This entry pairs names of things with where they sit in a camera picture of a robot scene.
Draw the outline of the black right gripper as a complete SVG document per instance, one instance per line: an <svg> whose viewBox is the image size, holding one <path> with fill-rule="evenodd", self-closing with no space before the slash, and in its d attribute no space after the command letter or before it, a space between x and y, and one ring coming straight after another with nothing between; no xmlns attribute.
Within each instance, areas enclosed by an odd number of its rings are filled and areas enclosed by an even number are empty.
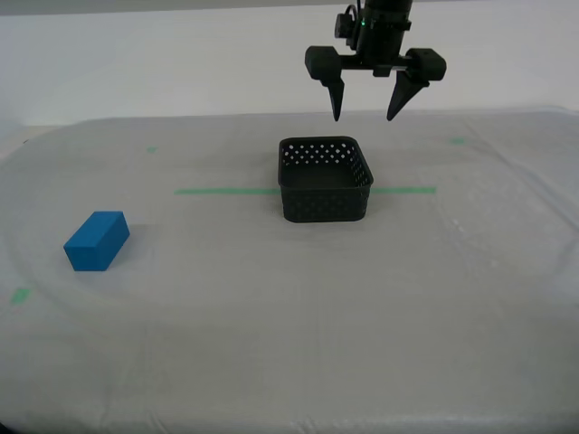
<svg viewBox="0 0 579 434"><path fill-rule="evenodd" d="M342 55L331 46L310 46L305 52L305 65L312 80L328 90L333 118L339 121L345 83L341 78L346 71L371 71L375 77L389 77L396 69L396 83L386 119L392 121L422 89L432 81L440 81L447 70L446 61L430 48L412 48L400 54L404 34L411 22L379 22L357 20L341 25L341 38L355 53Z"/></svg>

